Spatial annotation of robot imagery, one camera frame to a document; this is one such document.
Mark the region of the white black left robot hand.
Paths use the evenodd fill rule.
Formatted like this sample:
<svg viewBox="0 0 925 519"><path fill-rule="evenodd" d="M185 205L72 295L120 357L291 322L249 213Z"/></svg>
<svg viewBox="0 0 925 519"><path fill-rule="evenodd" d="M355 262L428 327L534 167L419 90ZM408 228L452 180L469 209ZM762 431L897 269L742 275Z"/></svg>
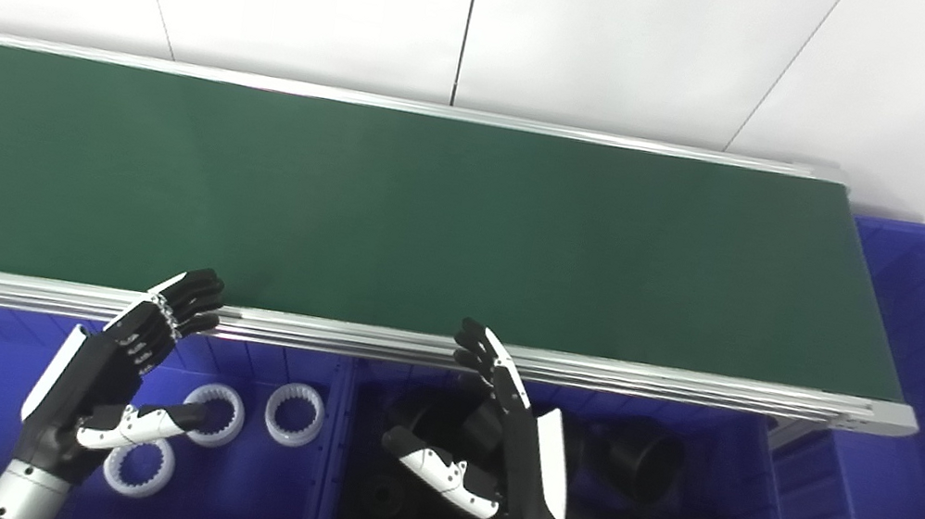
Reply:
<svg viewBox="0 0 925 519"><path fill-rule="evenodd" d="M143 377L190 335L214 329L223 280L212 269L154 285L90 332L78 325L21 405L12 465L78 486L108 454L199 429L206 406L134 405Z"/></svg>

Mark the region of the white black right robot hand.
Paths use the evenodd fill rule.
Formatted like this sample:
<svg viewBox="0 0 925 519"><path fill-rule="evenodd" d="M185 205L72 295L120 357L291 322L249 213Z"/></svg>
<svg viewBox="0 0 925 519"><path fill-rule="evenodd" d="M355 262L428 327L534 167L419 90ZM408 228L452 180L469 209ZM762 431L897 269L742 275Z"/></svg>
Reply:
<svg viewBox="0 0 925 519"><path fill-rule="evenodd" d="M382 435L383 450L468 518L564 519L560 416L533 412L517 364L492 329L465 317L454 339L454 359L477 373L499 417L501 472L473 466L401 425Z"/></svg>

